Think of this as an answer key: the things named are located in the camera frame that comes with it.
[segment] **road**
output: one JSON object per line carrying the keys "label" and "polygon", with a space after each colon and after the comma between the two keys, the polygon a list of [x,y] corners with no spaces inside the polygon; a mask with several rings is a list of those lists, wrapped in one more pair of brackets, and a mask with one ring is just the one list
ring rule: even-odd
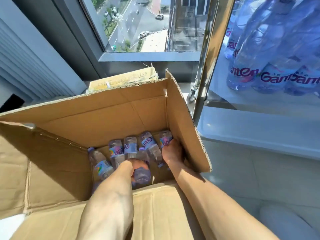
{"label": "road", "polygon": [[148,0],[130,1],[123,13],[122,21],[109,37],[107,52],[113,52],[111,48],[113,45],[124,46],[125,40],[129,40],[132,46],[138,42],[139,33],[142,31],[155,32],[169,27],[169,15],[166,15],[163,20],[157,20],[154,14],[149,12],[147,5]]}

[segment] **hand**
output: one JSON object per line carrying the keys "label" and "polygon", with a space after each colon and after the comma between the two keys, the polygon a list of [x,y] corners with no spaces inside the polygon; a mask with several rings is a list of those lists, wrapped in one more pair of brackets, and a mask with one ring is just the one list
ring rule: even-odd
{"label": "hand", "polygon": [[162,157],[168,165],[170,161],[182,162],[181,144],[176,139],[172,139],[169,145],[162,148]]}
{"label": "hand", "polygon": [[149,169],[148,165],[142,160],[138,160],[138,159],[135,159],[135,158],[130,158],[130,159],[127,159],[126,161],[129,161],[132,164],[131,181],[133,181],[133,182],[135,182],[135,180],[134,180],[134,170],[136,170],[138,168],[141,168],[141,167],[144,168],[144,169]]}

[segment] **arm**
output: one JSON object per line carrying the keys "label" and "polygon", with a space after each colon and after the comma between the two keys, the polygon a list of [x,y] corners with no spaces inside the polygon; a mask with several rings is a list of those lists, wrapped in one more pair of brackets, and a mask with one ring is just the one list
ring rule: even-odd
{"label": "arm", "polygon": [[163,159],[186,195],[207,240],[279,240],[237,202],[182,162],[182,147],[172,140]]}
{"label": "arm", "polygon": [[135,169],[148,166],[126,160],[105,179],[86,204],[76,240],[122,240],[134,217],[131,180]]}

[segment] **red pavement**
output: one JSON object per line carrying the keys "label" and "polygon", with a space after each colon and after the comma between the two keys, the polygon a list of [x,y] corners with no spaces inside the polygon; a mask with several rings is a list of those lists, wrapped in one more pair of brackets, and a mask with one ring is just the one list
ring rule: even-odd
{"label": "red pavement", "polygon": [[161,0],[152,0],[152,2],[148,5],[148,10],[154,15],[160,13]]}

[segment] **cart wheel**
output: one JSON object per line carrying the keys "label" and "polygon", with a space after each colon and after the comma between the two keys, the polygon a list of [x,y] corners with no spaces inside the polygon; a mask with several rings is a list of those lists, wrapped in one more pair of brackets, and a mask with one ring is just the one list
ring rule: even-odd
{"label": "cart wheel", "polygon": [[186,103],[191,104],[195,100],[195,90],[191,89],[188,96],[186,97]]}

